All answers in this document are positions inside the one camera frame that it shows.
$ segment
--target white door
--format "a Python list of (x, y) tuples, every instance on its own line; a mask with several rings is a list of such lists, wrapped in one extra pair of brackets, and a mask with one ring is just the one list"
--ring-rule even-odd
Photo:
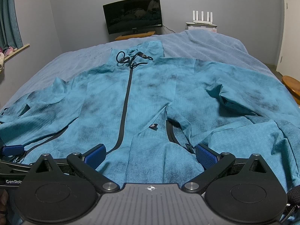
[(300, 81), (300, 0), (285, 0), (284, 29), (277, 71)]

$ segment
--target white cable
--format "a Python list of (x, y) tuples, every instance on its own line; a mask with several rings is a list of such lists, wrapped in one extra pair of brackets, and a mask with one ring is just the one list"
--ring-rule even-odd
[(172, 29), (168, 28), (168, 27), (167, 27), (167, 26), (165, 26), (164, 24), (163, 24), (163, 26), (164, 26), (165, 28), (167, 28), (169, 31), (172, 31), (172, 32), (176, 33), (174, 30), (172, 30)]

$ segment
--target white router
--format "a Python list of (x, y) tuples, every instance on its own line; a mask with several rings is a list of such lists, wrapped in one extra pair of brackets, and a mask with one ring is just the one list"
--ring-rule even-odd
[(210, 20), (209, 20), (209, 12), (207, 12), (207, 21), (204, 21), (203, 11), (201, 11), (201, 19), (202, 20), (198, 20), (198, 11), (196, 11), (196, 18), (195, 18), (195, 10), (193, 10), (193, 21), (196, 24), (212, 25), (212, 12), (210, 12)]

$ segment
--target white circular logo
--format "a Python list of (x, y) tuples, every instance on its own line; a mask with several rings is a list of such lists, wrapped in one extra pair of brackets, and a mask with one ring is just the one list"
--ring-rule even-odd
[(150, 191), (153, 191), (153, 190), (155, 190), (155, 189), (157, 189), (157, 188), (155, 188), (154, 186), (149, 186), (149, 187), (147, 187), (146, 189), (148, 189), (148, 190), (150, 190)]

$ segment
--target gray wall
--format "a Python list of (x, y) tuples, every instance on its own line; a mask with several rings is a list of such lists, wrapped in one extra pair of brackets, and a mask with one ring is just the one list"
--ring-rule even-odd
[[(118, 0), (50, 0), (62, 51), (107, 43), (102, 5)], [(192, 10), (213, 12), (218, 32), (241, 40), (248, 52), (276, 64), (281, 37), (281, 0), (160, 0), (163, 22), (181, 32)]]
[(23, 44), (30, 47), (4, 64), (0, 74), (0, 108), (48, 62), (62, 53), (50, 0), (15, 0)]

